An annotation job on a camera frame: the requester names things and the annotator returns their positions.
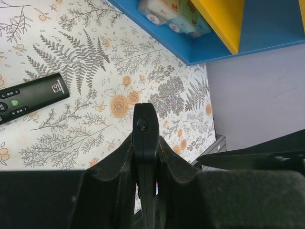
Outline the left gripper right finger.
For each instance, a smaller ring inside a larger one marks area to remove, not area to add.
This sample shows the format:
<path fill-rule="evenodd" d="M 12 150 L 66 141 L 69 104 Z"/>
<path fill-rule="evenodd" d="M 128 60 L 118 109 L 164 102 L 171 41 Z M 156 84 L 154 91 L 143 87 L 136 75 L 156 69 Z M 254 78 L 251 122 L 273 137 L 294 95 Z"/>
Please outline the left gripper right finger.
<path fill-rule="evenodd" d="M 159 139 L 163 229 L 302 229 L 305 178 L 294 171 L 201 171 Z"/>

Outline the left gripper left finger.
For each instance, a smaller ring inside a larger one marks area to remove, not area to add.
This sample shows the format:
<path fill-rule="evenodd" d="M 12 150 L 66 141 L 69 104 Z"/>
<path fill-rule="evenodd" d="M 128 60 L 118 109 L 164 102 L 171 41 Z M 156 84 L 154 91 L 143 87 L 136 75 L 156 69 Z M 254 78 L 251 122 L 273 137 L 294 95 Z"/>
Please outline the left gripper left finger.
<path fill-rule="evenodd" d="M 3 229 L 127 229 L 133 225 L 132 138 L 86 170 L 0 174 Z"/>

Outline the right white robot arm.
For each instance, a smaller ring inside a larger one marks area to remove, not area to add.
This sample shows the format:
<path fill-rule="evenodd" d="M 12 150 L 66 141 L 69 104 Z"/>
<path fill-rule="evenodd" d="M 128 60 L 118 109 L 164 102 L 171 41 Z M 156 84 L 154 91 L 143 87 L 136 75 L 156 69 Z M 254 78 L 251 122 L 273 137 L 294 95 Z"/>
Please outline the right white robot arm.
<path fill-rule="evenodd" d="M 203 166 L 225 170 L 291 170 L 305 174 L 305 131 L 244 149 L 198 157 Z"/>

